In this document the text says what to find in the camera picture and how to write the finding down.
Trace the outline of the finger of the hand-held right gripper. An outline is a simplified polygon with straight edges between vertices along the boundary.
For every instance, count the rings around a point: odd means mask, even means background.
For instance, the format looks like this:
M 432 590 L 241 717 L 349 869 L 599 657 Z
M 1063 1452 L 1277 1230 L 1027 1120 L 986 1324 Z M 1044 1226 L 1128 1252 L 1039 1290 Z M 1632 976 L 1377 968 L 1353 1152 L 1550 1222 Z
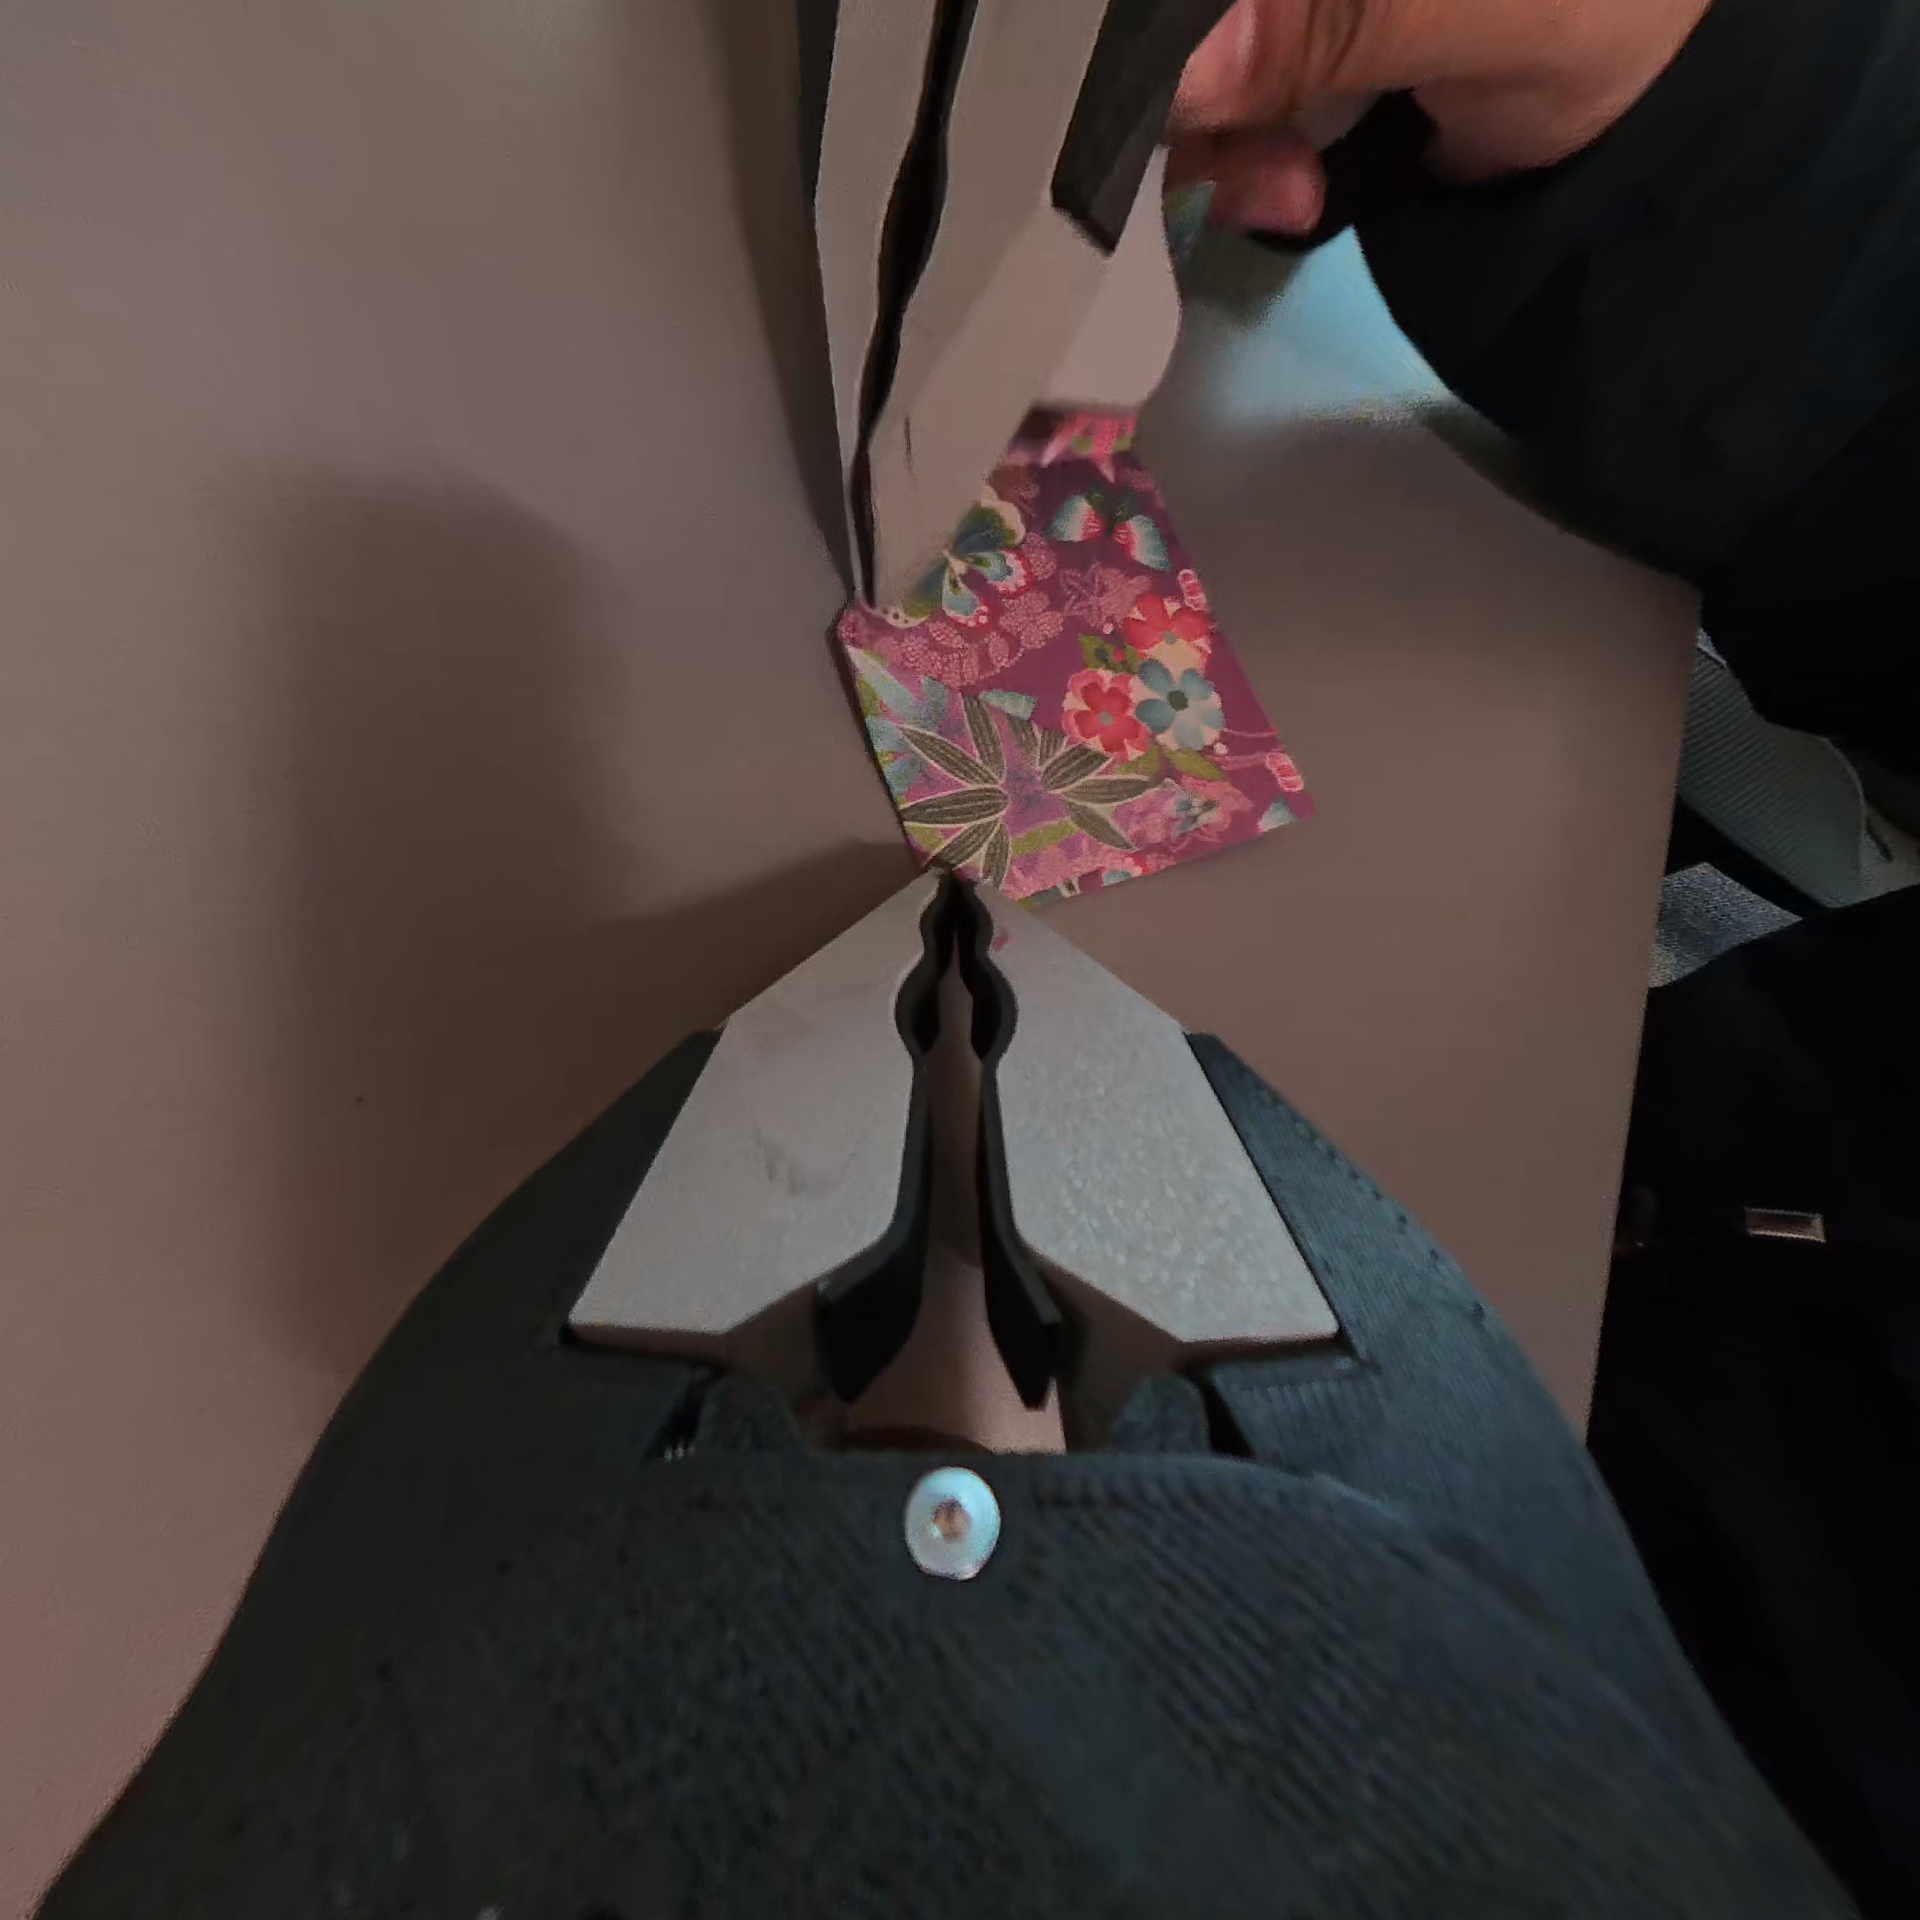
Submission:
M 949 121 L 976 5 L 814 7 L 814 248 L 851 585 L 880 585 L 872 443 L 949 188 Z
M 946 131 L 946 188 L 877 425 L 874 599 L 935 567 L 1034 410 L 1133 410 L 1180 325 L 1163 145 L 1116 252 L 1050 201 L 1107 2 L 974 2 Z

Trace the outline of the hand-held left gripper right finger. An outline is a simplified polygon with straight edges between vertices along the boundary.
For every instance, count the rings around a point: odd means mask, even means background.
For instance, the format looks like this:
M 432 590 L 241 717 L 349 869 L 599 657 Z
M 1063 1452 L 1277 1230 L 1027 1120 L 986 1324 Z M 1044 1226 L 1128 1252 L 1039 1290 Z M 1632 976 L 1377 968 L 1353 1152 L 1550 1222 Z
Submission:
M 984 885 L 955 886 L 972 999 L 976 1247 L 1020 1402 L 1327 1348 L 1339 1316 L 1191 1032 Z

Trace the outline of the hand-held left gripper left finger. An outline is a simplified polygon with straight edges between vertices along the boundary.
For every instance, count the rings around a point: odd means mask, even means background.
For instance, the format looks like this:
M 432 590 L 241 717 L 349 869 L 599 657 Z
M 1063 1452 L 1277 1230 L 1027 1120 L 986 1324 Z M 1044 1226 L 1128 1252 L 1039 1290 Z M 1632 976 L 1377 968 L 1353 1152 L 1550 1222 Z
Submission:
M 851 1407 L 921 1315 L 955 886 L 927 875 L 742 1004 L 568 1332 Z

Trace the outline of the floral purple origami paper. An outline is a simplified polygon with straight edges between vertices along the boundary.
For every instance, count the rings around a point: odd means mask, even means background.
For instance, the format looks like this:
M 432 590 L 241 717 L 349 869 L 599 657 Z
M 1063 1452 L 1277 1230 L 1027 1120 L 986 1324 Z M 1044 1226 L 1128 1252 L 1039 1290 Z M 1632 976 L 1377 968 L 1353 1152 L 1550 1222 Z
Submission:
M 1006 900 L 1069 900 L 1313 816 L 1137 431 L 1032 414 L 900 603 L 835 627 L 909 847 Z

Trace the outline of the person's right forearm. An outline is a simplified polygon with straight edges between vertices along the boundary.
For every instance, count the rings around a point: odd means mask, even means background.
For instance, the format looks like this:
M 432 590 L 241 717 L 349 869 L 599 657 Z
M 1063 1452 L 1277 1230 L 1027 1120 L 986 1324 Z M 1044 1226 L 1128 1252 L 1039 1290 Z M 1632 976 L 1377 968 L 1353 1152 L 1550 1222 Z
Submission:
M 1918 7 L 1711 5 L 1618 122 L 1474 185 L 1412 106 L 1331 156 L 1410 342 L 1701 589 L 1772 720 L 1916 772 Z

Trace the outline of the person's right hand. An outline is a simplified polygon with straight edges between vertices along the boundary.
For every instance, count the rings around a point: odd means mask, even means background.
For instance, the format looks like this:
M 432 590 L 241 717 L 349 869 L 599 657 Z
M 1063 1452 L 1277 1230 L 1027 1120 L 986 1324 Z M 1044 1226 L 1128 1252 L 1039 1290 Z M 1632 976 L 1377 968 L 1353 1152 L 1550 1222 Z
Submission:
M 1709 2 L 1236 2 L 1191 57 L 1167 125 L 1168 187 L 1212 185 L 1212 216 L 1309 235 L 1324 153 L 1387 95 L 1433 125 L 1446 181 L 1544 171 L 1617 125 Z

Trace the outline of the pale grey chair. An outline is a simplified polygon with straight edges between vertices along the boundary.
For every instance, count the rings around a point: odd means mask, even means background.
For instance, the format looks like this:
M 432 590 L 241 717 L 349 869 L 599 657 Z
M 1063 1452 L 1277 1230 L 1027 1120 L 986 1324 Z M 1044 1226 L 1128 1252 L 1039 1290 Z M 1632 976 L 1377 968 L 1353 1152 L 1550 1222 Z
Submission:
M 1767 720 L 1699 635 L 1648 984 L 1916 882 L 1916 787 Z

